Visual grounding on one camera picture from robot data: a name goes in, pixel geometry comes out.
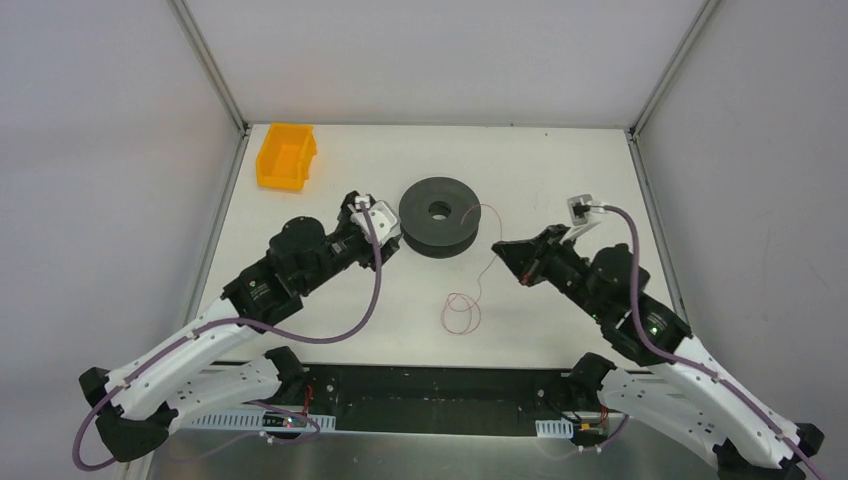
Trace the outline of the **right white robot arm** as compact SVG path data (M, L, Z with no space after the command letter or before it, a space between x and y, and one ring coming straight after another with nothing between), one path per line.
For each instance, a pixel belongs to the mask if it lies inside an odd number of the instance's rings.
M598 404L651 426L715 468L721 479L803 479L823 432L794 423L755 399L709 354L689 325L646 294L638 271L638 305L630 298L633 254L620 243L580 256L569 227L546 227L532 239L498 241L492 250L519 283L548 283L587 313L613 349L661 378L668 395L607 358L586 353L567 377L569 400Z

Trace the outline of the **black cable spool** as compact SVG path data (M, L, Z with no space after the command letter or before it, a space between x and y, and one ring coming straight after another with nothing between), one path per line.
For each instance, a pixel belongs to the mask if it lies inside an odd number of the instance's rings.
M416 253L447 259L465 252L476 240L480 200L465 183L449 177L429 177L402 195L398 213L403 239Z

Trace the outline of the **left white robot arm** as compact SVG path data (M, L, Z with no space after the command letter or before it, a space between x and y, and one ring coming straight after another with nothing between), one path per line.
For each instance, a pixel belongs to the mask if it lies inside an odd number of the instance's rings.
M123 367L93 367L79 378L111 463L140 459L195 419L239 403L275 398L297 402L302 366L287 347L272 349L228 371L207 374L223 354L281 323L304 299L352 265L380 274L398 251L401 222L383 200L347 194L334 230L309 216L286 222L265 255L228 283L208 308L145 355Z

